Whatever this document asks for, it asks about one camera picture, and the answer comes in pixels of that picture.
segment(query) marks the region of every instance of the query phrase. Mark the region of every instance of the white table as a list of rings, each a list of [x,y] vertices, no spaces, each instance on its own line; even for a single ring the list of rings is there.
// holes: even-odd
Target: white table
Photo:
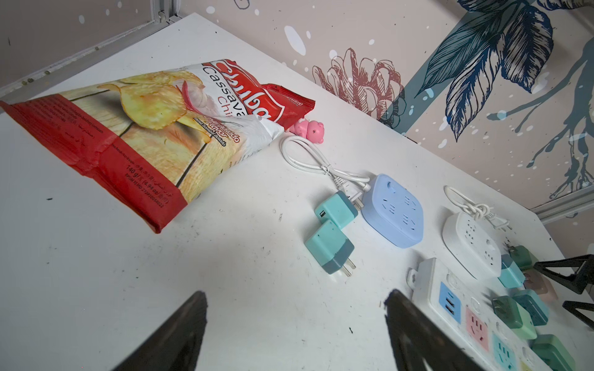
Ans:
[[[394,288],[410,296],[409,267],[436,256],[485,295],[505,293],[497,280],[488,287],[473,280],[444,246],[443,223],[459,211],[444,185],[495,205],[514,226],[512,243],[541,260],[563,257],[529,210],[196,14],[46,94],[219,58],[315,99],[308,117],[326,126],[326,156],[411,190],[424,208],[423,241],[399,249],[359,216],[344,230],[357,269],[350,278],[327,275],[303,241],[318,227],[313,209],[335,192],[333,183],[290,167],[278,142],[222,174],[154,234],[4,113],[0,369],[109,370],[196,290],[208,299],[200,370],[395,369],[381,303]],[[559,336],[578,369],[589,369],[594,333],[561,301],[591,299],[555,287],[560,302],[538,330]]]

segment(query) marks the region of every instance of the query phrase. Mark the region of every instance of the blue leaf painting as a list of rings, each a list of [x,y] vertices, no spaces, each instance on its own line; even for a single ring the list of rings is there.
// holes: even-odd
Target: blue leaf painting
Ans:
[[[538,0],[538,4],[545,9],[576,9],[594,7],[594,0]]]
[[[508,0],[458,0],[464,9],[469,12],[489,13],[503,8]]]
[[[458,76],[468,62],[499,35],[500,26],[501,13],[491,12],[476,17],[449,35],[431,57],[419,93]]]
[[[445,115],[456,141],[491,94],[503,57],[504,44],[505,37],[501,34],[497,42],[484,48],[451,83]]]
[[[553,29],[549,17],[533,6],[518,13],[505,33],[501,76],[528,92],[553,50]]]

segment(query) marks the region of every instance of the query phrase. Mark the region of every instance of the chip bag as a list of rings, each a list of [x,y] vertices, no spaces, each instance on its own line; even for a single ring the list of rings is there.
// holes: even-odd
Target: chip bag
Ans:
[[[269,145],[315,102],[262,86],[228,59],[0,106],[158,233],[217,175]]]

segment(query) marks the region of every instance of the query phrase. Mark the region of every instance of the white charging cable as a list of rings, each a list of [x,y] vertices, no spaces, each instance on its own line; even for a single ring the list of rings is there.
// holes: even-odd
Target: white charging cable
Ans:
[[[491,223],[493,228],[495,228],[495,229],[501,229],[502,231],[505,231],[505,227],[508,227],[509,229],[511,229],[510,221],[507,219],[503,219],[502,217],[500,217],[499,215],[494,213],[492,211],[492,207],[490,207],[489,205],[477,204],[474,201],[472,201],[470,198],[463,195],[456,188],[452,188],[450,186],[445,186],[444,192],[452,204],[461,208],[462,211],[464,211],[466,214],[473,217],[474,220],[479,220],[479,219],[484,218],[484,219],[487,219]],[[464,202],[457,201],[455,199],[455,196],[453,196],[454,194],[461,197],[464,200]]]
[[[301,147],[306,149],[311,157],[313,157],[318,162],[318,164],[304,163],[291,157],[287,152],[287,144],[290,142],[295,142],[301,145]],[[291,135],[284,138],[280,143],[280,152],[283,154],[285,160],[296,169],[303,170],[305,172],[331,176],[334,179],[338,189],[343,191],[349,200],[362,207],[359,197],[363,194],[363,192],[368,192],[371,189],[370,185],[368,184],[370,181],[369,177],[335,169],[324,156],[324,154],[322,154],[322,152],[318,149],[318,147],[299,135]],[[361,190],[355,189],[356,187],[354,187],[353,183],[358,185]]]

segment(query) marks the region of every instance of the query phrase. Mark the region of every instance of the white power strip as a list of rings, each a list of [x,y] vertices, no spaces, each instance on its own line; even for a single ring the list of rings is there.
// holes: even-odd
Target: white power strip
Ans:
[[[480,367],[551,370],[437,258],[419,264],[415,275],[412,302]]]
[[[497,242],[466,213],[450,216],[443,229],[450,252],[477,280],[501,275],[501,251]]]

